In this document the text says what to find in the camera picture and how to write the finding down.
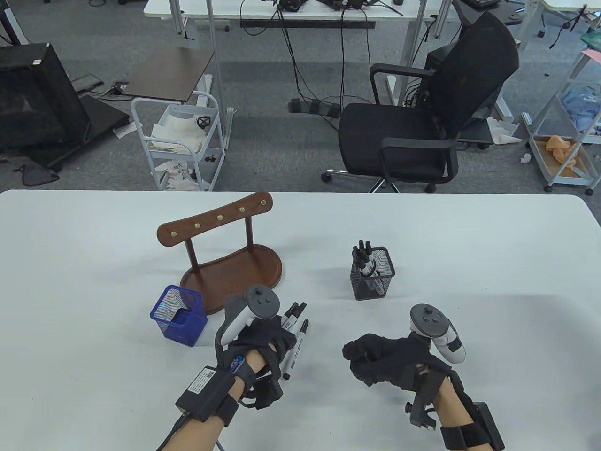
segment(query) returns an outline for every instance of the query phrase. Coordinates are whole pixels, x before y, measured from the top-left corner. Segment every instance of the gray carpet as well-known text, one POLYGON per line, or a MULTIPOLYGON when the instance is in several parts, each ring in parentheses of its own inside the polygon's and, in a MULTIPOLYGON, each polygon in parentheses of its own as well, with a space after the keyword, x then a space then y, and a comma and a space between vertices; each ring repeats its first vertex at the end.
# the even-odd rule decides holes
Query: gray carpet
MULTIPOLYGON (((31 41, 51 41, 71 78, 91 72, 107 83, 127 79, 137 64, 154 47, 180 42, 169 21, 144 17, 144 2, 125 6, 116 0, 93 8, 87 0, 11 0, 15 14, 31 41)), ((558 80, 582 48, 579 24, 573 33, 564 31, 555 40, 561 20, 546 16, 548 30, 542 39, 533 37, 521 68, 508 85, 506 100, 516 113, 538 112, 557 86, 558 80)), ((379 23, 369 32, 372 62, 397 63, 406 25, 379 23)), ((445 27, 440 41, 422 46, 418 63, 425 55, 450 41, 457 25, 445 27)), ((318 96, 335 95, 340 89, 340 31, 292 30, 290 37, 300 69, 318 96)), ((290 57, 281 31, 268 29, 257 37, 232 26, 218 32, 222 54, 222 76, 226 103, 237 108, 230 149, 216 189, 222 191, 366 191, 371 183, 337 177, 326 185, 320 173, 326 168, 343 169, 336 133, 319 117, 291 115, 287 102, 297 96, 290 57)), ((209 47, 209 34, 201 30, 201 41, 209 47)), ((368 99, 368 58, 365 31, 344 32, 347 94, 368 99)), ((598 67, 590 65, 598 77, 598 67)), ((128 103, 116 103, 124 111, 128 103)), ((159 109, 141 115, 152 124, 159 109)), ((459 175, 439 192, 542 194, 544 180, 535 162, 521 165, 523 144, 492 146, 486 151, 461 152, 459 175)), ((0 190, 23 188, 20 174, 11 169, 22 158, 0 165, 0 190)), ((41 189, 155 189, 148 164, 135 133, 121 140, 106 137, 64 164, 61 180, 41 189)), ((406 192, 420 192, 423 185, 399 184, 406 192)), ((584 196, 583 188, 557 186, 554 194, 574 194, 585 199, 601 220, 601 193, 584 196)))

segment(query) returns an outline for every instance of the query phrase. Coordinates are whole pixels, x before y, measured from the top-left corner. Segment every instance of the keyboard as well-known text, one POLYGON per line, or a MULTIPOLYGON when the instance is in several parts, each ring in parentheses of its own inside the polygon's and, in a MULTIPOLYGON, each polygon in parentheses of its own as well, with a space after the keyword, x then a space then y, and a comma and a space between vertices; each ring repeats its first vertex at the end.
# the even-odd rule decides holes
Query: keyboard
POLYGON ((466 5, 471 6, 476 10, 483 10, 501 2, 501 0, 461 0, 466 5))

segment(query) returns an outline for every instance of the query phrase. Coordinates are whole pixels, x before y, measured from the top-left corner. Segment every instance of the black mesh pen holder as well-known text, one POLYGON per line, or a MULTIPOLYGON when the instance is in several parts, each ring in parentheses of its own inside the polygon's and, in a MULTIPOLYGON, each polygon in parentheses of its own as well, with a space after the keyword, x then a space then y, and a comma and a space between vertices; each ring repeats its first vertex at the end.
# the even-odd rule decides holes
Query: black mesh pen holder
POLYGON ((385 247, 374 247, 371 249, 371 257, 376 261, 375 270, 371 275, 362 275, 355 262, 353 262, 353 266, 350 268, 350 283, 353 286, 355 299, 358 301, 378 299, 386 296, 390 279, 395 274, 388 249, 385 247))

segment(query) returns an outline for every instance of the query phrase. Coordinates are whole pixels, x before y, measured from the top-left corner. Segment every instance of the mesh chair back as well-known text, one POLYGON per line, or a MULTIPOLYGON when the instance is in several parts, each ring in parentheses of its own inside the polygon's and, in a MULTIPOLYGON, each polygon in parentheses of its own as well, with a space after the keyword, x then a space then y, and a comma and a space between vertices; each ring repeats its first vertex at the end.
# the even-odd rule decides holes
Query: mesh chair back
POLYGON ((507 27, 485 12, 457 42, 429 82, 430 104, 455 137, 484 101, 519 67, 507 27))

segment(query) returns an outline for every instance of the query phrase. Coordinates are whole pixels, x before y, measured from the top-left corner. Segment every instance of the forearm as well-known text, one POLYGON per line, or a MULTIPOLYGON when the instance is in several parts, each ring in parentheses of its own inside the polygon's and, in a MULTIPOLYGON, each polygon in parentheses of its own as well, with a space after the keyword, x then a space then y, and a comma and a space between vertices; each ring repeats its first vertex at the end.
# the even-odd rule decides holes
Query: forearm
MULTIPOLYGON (((436 409, 436 414, 441 425, 446 428, 470 425, 474 422, 463 404, 461 404, 453 388, 453 384, 448 378, 445 378, 434 400, 434 409, 436 409)), ((468 449, 471 451, 492 451, 490 444, 474 446, 468 449)))
MULTIPOLYGON (((255 350, 249 351, 245 357, 246 362, 255 373, 265 365, 263 356, 255 350)), ((244 382, 242 379, 236 378, 230 389, 230 395, 235 400, 239 400, 243 392, 244 382)), ((224 426, 223 420, 216 416, 209 417, 204 423, 189 420, 169 440, 163 451, 212 451, 224 426)))

